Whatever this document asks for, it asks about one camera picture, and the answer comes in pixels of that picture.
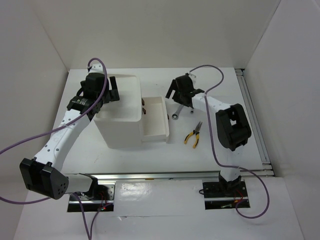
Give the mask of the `white bottom drawer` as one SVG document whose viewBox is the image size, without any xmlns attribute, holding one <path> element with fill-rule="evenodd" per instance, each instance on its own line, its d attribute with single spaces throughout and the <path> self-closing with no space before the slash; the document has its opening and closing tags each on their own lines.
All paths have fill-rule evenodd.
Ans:
<svg viewBox="0 0 320 240">
<path fill-rule="evenodd" d="M 169 140 L 169 119 L 165 100 L 162 96 L 143 97 L 142 141 L 167 142 Z"/>
</svg>

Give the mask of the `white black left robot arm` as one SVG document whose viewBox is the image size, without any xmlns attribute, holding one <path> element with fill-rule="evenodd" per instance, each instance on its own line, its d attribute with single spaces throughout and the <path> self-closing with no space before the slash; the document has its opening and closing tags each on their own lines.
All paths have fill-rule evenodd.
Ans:
<svg viewBox="0 0 320 240">
<path fill-rule="evenodd" d="M 135 148 L 147 142 L 167 141 L 169 117 L 162 97 L 142 97 L 135 75 L 107 76 L 91 71 L 45 146 L 20 163 L 28 190 L 58 200 L 64 194 L 97 197 L 98 179 L 90 174 L 63 174 L 66 157 L 81 132 L 94 122 L 110 149 Z"/>
</svg>

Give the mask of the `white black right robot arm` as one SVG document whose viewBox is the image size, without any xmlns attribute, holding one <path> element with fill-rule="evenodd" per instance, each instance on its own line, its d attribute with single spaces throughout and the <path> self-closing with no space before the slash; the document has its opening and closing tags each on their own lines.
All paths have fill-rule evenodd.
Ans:
<svg viewBox="0 0 320 240">
<path fill-rule="evenodd" d="M 174 92 L 174 102 L 207 113 L 211 142 L 214 136 L 210 113 L 215 114 L 217 138 L 225 149 L 225 157 L 220 161 L 214 144 L 211 144 L 214 160 L 220 167 L 218 190 L 223 196 L 230 196 L 241 183 L 240 167 L 236 165 L 236 160 L 241 158 L 244 146 L 252 136 L 243 106 L 224 103 L 208 96 L 202 89 L 195 89 L 190 73 L 173 79 L 165 97 L 170 98 L 171 92 Z"/>
</svg>

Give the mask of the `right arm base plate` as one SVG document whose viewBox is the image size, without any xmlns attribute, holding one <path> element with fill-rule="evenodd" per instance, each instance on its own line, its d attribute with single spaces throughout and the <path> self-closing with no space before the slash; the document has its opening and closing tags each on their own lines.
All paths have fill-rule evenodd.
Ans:
<svg viewBox="0 0 320 240">
<path fill-rule="evenodd" d="M 240 182 L 234 190 L 224 192 L 218 182 L 203 182 L 202 189 L 198 191 L 204 196 L 204 205 L 206 210 L 224 210 L 234 209 L 236 204 L 238 208 L 250 208 L 247 187 L 244 181 Z"/>
</svg>

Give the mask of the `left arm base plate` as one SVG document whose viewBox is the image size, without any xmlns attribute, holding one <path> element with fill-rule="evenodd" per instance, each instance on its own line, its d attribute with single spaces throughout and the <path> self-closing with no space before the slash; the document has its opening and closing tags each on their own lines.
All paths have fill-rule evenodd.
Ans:
<svg viewBox="0 0 320 240">
<path fill-rule="evenodd" d="M 90 185 L 87 183 L 71 183 L 66 193 L 69 194 L 67 212 L 80 213 L 81 207 L 78 199 L 73 195 L 76 193 L 81 200 L 85 213 L 97 212 L 102 208 L 102 212 L 114 211 L 114 200 L 116 182 L 112 180 L 98 180 L 94 190 L 89 190 Z"/>
</svg>

